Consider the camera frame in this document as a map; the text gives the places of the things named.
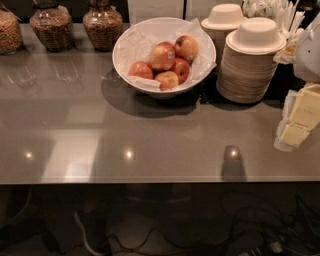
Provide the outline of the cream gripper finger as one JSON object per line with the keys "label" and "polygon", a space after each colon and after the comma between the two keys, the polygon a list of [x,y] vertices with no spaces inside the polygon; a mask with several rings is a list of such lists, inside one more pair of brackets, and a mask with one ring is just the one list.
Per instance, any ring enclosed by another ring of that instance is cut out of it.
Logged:
{"label": "cream gripper finger", "polygon": [[298,92],[290,90],[285,98],[274,147],[284,152],[299,148],[319,123],[320,85],[306,83]]}

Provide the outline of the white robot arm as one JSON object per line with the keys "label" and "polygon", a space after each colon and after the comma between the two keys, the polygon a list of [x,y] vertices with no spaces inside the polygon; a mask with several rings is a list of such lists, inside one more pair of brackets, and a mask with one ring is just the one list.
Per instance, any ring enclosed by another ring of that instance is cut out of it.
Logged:
{"label": "white robot arm", "polygon": [[275,148],[284,152],[298,148],[320,123],[320,13],[297,40],[293,70],[306,84],[285,98],[274,141]]}

